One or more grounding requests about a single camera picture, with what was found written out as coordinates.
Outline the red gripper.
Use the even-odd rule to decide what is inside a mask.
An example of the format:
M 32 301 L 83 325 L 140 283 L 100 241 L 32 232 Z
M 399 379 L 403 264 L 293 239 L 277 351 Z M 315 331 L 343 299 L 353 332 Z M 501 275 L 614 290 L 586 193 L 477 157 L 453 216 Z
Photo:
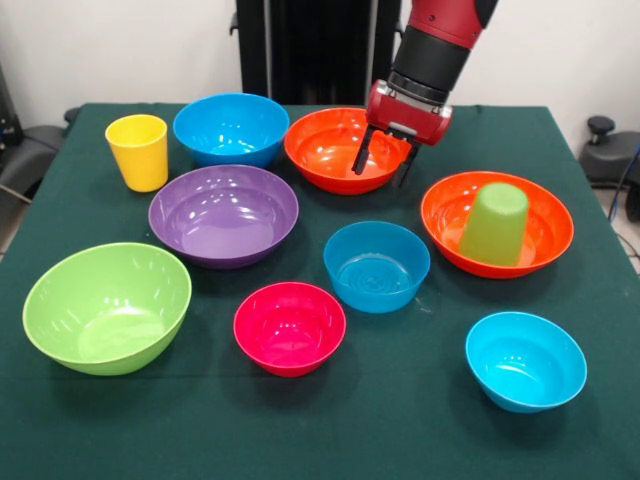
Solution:
M 449 105 L 424 103 L 394 90 L 384 80 L 372 86 L 366 108 L 368 126 L 356 154 L 352 171 L 361 175 L 369 158 L 369 145 L 377 129 L 397 131 L 407 136 L 411 148 L 397 169 L 397 187 L 401 188 L 419 152 L 420 144 L 436 145 L 448 130 L 453 117 Z

